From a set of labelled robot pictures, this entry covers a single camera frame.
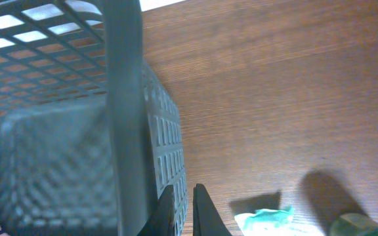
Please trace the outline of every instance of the wooden desk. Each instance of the wooden desk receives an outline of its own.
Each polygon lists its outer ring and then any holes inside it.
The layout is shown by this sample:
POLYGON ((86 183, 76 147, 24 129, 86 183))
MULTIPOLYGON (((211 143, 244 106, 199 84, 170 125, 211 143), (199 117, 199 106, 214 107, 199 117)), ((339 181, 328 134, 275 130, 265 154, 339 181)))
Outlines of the wooden desk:
POLYGON ((187 0, 145 12, 144 33, 180 108, 185 235, 195 183, 234 235, 278 191, 304 225, 352 199, 378 221, 378 1, 187 0))

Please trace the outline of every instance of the green bottle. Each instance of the green bottle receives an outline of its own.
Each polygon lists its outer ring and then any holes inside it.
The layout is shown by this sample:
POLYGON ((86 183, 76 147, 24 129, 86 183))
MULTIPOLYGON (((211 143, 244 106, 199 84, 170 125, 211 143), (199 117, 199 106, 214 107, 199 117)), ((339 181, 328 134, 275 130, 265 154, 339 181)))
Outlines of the green bottle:
POLYGON ((329 236, 378 236, 378 223, 367 216, 348 213, 331 225, 329 236))

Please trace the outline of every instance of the green object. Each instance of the green object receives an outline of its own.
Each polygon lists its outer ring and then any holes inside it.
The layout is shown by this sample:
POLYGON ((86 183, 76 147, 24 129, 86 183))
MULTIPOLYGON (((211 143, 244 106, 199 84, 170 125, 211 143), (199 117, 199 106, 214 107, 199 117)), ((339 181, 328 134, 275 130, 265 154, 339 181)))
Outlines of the green object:
POLYGON ((256 210, 254 214, 243 213, 234 217, 245 236, 288 235, 293 221, 293 208, 284 210, 256 210))
POLYGON ((344 214, 332 223, 329 236, 378 236, 378 223, 361 214, 344 214))

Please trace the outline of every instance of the wooden table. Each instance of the wooden table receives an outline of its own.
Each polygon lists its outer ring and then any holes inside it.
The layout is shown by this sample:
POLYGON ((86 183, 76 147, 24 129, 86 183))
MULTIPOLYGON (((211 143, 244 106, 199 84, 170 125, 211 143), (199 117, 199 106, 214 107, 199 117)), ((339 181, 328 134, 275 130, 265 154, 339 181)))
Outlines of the wooden table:
POLYGON ((295 207, 378 221, 378 1, 187 0, 144 13, 145 57, 180 108, 192 189, 224 223, 295 207))

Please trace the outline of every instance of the gray plastic basket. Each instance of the gray plastic basket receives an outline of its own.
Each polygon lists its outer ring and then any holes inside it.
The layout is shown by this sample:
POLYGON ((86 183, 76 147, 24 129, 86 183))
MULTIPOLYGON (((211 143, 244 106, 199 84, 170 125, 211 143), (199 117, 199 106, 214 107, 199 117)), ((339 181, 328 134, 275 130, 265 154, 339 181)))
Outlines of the gray plastic basket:
POLYGON ((135 235, 167 185, 181 234, 179 111, 140 17, 138 1, 0 1, 0 235, 135 235))

